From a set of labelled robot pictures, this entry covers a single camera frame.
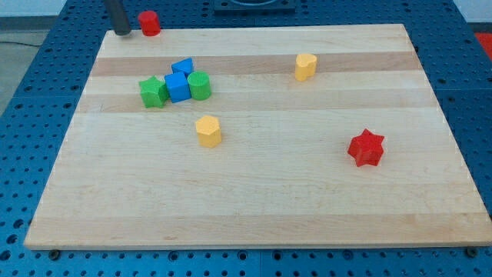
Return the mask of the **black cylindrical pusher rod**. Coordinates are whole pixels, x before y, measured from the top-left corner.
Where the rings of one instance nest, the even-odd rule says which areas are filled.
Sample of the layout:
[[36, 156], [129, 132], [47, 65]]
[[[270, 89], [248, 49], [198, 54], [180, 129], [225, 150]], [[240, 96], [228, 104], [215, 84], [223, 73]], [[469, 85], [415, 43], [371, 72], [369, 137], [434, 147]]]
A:
[[122, 0], [103, 0], [113, 31], [118, 36], [126, 36], [131, 33], [131, 26], [128, 20]]

